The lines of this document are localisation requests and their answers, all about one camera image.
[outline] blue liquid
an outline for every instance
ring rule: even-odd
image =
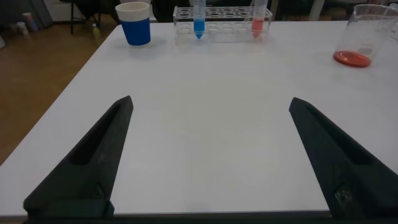
[[[205,20],[204,19],[195,19],[193,21],[193,31],[198,39],[202,37],[205,31]]]

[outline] paper cup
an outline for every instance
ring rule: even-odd
[[[149,4],[127,2],[116,6],[129,45],[144,47],[150,42]]]

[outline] test tube with blue liquid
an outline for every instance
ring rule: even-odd
[[[206,0],[193,2],[193,31],[198,39],[205,32]]]

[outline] glass beaker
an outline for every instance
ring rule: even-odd
[[[368,66],[397,18],[398,10],[392,7],[371,4],[355,6],[333,58],[349,66]]]

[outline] test tube rack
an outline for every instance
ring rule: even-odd
[[[194,42],[262,42],[266,40],[272,13],[266,10],[262,32],[252,33],[254,7],[206,7],[205,32],[198,39],[193,31],[193,7],[175,7],[173,13],[175,43]]]

